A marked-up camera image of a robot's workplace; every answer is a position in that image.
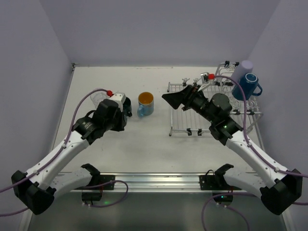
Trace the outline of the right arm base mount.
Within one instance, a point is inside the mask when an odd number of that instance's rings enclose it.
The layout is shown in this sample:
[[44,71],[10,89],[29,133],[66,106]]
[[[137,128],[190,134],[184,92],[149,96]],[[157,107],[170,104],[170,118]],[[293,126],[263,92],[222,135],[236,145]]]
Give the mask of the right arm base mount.
[[208,170],[205,174],[199,175],[199,185],[202,191],[227,191],[228,193],[234,190],[240,191],[241,188],[229,185],[224,175],[227,170],[234,170],[234,166],[231,164],[224,164],[217,170]]

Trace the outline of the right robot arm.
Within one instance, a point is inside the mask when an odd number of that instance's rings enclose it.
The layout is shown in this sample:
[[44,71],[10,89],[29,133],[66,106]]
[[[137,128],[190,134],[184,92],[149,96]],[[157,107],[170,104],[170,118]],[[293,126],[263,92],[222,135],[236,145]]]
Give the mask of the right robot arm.
[[302,195],[303,174],[289,170],[272,159],[248,137],[246,129],[230,116],[232,105],[227,95],[216,93],[211,99],[204,96],[199,86],[163,94],[173,108],[194,110],[210,122],[209,131],[215,140],[238,154],[258,175],[258,180],[245,177],[232,165],[224,165],[224,181],[261,199],[273,214],[280,215]]

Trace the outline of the clear glass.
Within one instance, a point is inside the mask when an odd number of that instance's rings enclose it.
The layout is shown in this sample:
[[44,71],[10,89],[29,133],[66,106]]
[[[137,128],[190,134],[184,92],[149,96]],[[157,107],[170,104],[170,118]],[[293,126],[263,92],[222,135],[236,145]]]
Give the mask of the clear glass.
[[107,96],[106,92],[104,91],[98,91],[93,93],[90,96],[91,101],[94,104],[94,107],[97,108],[100,104],[100,102],[102,102],[104,99],[108,99],[109,97]]

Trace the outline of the light blue mug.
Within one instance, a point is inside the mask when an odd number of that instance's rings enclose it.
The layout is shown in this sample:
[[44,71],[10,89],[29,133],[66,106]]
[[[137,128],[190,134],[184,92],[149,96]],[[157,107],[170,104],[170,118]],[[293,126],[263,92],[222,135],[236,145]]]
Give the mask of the light blue mug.
[[151,115],[154,111],[154,96],[150,92],[142,92],[138,96],[138,117]]

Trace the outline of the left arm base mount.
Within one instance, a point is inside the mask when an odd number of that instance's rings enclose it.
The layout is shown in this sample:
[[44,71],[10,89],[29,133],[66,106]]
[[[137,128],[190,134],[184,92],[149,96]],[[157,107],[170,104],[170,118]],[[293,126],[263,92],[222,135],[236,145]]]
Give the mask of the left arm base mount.
[[[107,183],[110,181],[115,180],[115,175],[101,175],[100,171],[96,169],[91,164],[84,164],[81,166],[82,168],[86,169],[91,174],[91,180],[87,186],[95,186],[100,185],[103,183]],[[114,189],[114,183],[110,183],[105,186],[100,186],[93,188],[95,192],[84,192],[81,194],[81,200],[84,203],[89,202],[91,205],[93,205],[93,202],[100,201],[103,197],[103,190],[113,190]]]

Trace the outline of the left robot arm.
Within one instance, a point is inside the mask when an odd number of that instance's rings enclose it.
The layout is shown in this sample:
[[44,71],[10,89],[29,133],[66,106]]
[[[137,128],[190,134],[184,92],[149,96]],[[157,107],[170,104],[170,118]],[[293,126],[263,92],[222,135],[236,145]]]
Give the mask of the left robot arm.
[[100,139],[107,131],[123,131],[132,116],[131,101],[123,93],[104,99],[95,110],[78,119],[68,135],[47,156],[26,172],[16,171],[12,177],[17,198],[35,215],[45,212],[57,197],[77,188],[101,189],[114,183],[102,180],[91,164],[60,176],[61,170],[80,152]]

